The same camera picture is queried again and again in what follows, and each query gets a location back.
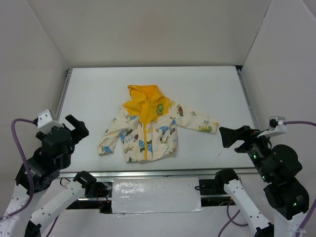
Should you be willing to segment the cream dinosaur print hooded jacket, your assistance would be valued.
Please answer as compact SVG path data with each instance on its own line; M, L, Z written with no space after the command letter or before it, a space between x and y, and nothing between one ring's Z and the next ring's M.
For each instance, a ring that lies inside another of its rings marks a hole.
M219 123L210 115L164 96L157 85L129 85L130 100L105 131L98 155L113 153L118 141L127 163L147 163L172 156L177 127L215 134Z

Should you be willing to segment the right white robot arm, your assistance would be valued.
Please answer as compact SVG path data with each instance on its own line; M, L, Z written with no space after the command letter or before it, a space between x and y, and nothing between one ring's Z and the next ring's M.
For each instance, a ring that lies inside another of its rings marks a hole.
M270 138L285 134L287 124L281 120L265 131L249 126L219 128L223 147L229 148L236 141L242 141L235 152L247 154L262 180L267 183L264 193L274 209L273 222L259 211L233 169L220 170L215 176L215 189L233 199L255 237L301 237L316 208L315 204L310 204L307 190L296 179L302 170L297 153L283 144L269 148Z

